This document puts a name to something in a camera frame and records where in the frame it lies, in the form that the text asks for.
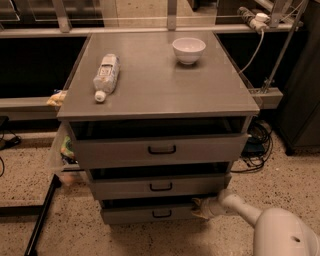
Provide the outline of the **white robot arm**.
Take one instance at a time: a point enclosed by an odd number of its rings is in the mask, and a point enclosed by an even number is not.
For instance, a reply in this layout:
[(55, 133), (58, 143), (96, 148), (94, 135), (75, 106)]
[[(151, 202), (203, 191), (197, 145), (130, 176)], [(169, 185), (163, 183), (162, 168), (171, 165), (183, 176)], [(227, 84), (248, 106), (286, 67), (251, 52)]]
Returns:
[(197, 217), (237, 214), (245, 220), (254, 229), (254, 256), (320, 256), (320, 236), (288, 210), (260, 210), (229, 189), (192, 201), (191, 212)]

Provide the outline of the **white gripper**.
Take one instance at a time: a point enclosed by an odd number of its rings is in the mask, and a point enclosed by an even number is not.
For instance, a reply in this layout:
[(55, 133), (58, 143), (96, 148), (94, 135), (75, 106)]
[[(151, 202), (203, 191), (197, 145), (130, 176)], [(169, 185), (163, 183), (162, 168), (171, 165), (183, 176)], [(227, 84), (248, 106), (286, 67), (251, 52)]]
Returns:
[(220, 205), (217, 197), (205, 198), (193, 198), (193, 203), (196, 206), (201, 206), (201, 210), (192, 210), (192, 215), (202, 218), (202, 219), (211, 219), (215, 216), (222, 215), (224, 213), (223, 207)]

